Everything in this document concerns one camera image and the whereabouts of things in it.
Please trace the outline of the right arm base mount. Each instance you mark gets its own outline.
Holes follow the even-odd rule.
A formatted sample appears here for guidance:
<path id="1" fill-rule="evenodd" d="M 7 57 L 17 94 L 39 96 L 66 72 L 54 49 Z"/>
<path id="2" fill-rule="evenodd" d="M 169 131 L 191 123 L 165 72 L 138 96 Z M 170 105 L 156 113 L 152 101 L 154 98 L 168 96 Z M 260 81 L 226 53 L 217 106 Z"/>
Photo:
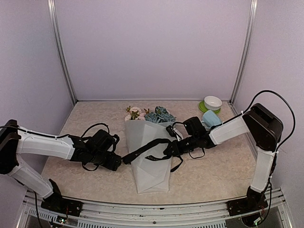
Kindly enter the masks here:
<path id="1" fill-rule="evenodd" d="M 244 198 L 229 200 L 227 202 L 229 215 L 235 216 L 267 208 L 268 202 L 265 197 L 265 191 L 266 189 L 262 192 L 257 192 L 248 187 Z"/>

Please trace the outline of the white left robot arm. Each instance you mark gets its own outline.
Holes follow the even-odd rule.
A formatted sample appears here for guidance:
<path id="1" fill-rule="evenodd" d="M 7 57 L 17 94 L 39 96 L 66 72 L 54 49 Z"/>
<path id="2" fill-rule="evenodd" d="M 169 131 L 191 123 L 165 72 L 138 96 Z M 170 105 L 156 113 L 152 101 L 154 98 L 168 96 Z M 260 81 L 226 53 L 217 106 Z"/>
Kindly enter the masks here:
<path id="1" fill-rule="evenodd" d="M 66 200 L 57 184 L 44 179 L 23 159 L 23 154 L 57 157 L 82 166 L 91 163 L 116 171 L 121 157 L 115 154 L 120 138 L 109 130 L 98 130 L 93 136 L 51 135 L 22 128 L 16 120 L 9 120 L 0 128 L 0 172 L 27 186 L 48 202 L 56 211 L 62 211 Z"/>

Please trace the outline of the pink fake rose stem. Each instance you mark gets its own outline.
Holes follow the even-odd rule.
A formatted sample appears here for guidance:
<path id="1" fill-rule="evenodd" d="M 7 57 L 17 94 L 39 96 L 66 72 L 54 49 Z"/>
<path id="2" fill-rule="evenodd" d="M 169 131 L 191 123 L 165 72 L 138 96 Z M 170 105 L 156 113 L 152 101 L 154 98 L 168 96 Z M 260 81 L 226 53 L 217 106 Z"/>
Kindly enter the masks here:
<path id="1" fill-rule="evenodd" d="M 126 108 L 127 116 L 125 117 L 125 121 L 130 120 L 145 120 L 145 114 L 139 107 L 136 106 L 129 106 Z"/>
<path id="2" fill-rule="evenodd" d="M 142 113 L 140 114 L 140 118 L 142 120 L 146 120 L 146 116 L 150 113 L 150 109 L 144 109 L 144 111 L 142 111 Z"/>

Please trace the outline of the blue fake hydrangea stem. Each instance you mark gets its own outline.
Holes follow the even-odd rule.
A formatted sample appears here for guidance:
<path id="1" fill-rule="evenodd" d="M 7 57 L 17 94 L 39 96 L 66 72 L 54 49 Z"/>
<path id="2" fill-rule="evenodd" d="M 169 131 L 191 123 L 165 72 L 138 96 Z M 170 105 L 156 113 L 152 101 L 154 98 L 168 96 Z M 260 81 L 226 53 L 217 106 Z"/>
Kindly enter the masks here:
<path id="1" fill-rule="evenodd" d="M 149 112 L 145 115 L 145 120 L 152 123 L 160 124 L 166 122 L 175 122 L 176 117 L 170 114 L 165 107 L 157 106 L 155 107 L 153 112 Z"/>

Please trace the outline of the light blue ceramic mug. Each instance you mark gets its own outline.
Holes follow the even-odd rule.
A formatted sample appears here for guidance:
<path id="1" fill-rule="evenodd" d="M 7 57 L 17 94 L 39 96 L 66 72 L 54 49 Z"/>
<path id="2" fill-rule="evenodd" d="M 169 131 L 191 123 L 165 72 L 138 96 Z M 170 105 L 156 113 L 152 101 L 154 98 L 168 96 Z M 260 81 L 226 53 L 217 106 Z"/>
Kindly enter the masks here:
<path id="1" fill-rule="evenodd" d="M 221 119 L 212 110 L 208 110 L 204 113 L 201 122 L 208 129 L 222 124 Z"/>

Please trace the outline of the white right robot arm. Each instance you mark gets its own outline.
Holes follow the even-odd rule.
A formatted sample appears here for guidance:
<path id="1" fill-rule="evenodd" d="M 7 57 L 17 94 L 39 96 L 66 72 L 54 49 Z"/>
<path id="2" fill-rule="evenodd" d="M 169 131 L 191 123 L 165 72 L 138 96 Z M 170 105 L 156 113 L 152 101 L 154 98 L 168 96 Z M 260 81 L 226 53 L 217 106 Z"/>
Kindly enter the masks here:
<path id="1" fill-rule="evenodd" d="M 198 117 L 184 122 L 188 137 L 174 140 L 163 152 L 168 156 L 180 156 L 196 148 L 210 149 L 243 134 L 251 134 L 257 147 L 255 174 L 249 187 L 249 196 L 243 200 L 243 207 L 253 211 L 261 204 L 261 196 L 270 183 L 276 166 L 276 154 L 291 136 L 282 139 L 282 121 L 260 103 L 250 103 L 245 111 L 224 123 L 206 130 Z"/>

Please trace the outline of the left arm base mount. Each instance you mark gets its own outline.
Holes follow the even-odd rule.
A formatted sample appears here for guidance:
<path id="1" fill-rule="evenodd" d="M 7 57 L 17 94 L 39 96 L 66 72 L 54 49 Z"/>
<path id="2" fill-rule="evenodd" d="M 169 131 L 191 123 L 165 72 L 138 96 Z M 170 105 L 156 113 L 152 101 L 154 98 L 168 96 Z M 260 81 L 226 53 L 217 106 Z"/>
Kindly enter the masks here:
<path id="1" fill-rule="evenodd" d="M 83 202 L 73 199 L 63 198 L 58 185 L 49 179 L 52 186 L 52 194 L 42 200 L 41 208 L 48 209 L 53 212 L 71 215 L 75 217 L 80 216 Z"/>

